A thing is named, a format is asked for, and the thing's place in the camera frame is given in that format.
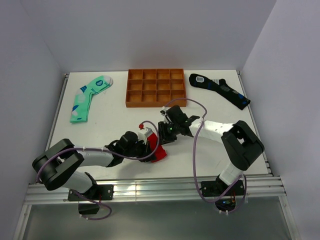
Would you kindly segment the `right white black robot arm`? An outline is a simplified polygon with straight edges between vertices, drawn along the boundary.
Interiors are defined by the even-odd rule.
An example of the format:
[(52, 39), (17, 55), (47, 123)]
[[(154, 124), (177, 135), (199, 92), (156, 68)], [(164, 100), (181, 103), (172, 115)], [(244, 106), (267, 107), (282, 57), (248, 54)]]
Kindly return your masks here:
[(221, 123), (196, 115), (188, 117), (178, 105), (163, 107), (160, 111), (163, 121), (158, 123), (159, 144), (169, 144), (178, 135), (193, 138), (196, 147), (198, 138), (221, 143), (229, 157), (229, 164), (218, 175), (217, 191), (229, 194), (234, 182), (262, 155), (265, 147), (249, 125), (239, 120), (236, 123)]

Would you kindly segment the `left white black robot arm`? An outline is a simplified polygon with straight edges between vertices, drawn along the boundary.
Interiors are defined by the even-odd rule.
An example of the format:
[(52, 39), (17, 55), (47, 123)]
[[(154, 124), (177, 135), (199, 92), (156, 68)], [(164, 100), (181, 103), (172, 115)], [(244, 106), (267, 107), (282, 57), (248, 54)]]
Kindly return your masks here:
[(147, 138), (140, 139), (132, 131), (127, 131), (102, 148), (80, 148), (64, 138), (38, 156), (32, 163), (37, 173), (36, 181), (48, 191), (68, 188), (78, 192), (86, 200), (96, 197), (99, 187), (96, 180), (87, 172), (79, 172), (79, 167), (101, 166), (115, 167), (124, 159), (151, 162), (155, 159), (155, 150)]

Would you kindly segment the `red santa sock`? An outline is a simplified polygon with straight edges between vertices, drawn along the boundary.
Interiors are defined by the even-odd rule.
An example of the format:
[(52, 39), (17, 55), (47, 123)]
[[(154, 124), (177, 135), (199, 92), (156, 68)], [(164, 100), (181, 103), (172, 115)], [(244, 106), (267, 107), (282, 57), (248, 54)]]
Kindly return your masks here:
[(158, 137), (153, 132), (150, 134), (150, 136), (147, 137), (147, 140), (149, 142), (150, 150), (153, 152), (155, 150), (155, 153), (153, 154), (152, 163), (158, 162), (162, 159), (164, 159), (167, 156), (166, 151), (163, 149), (161, 145), (157, 146)]

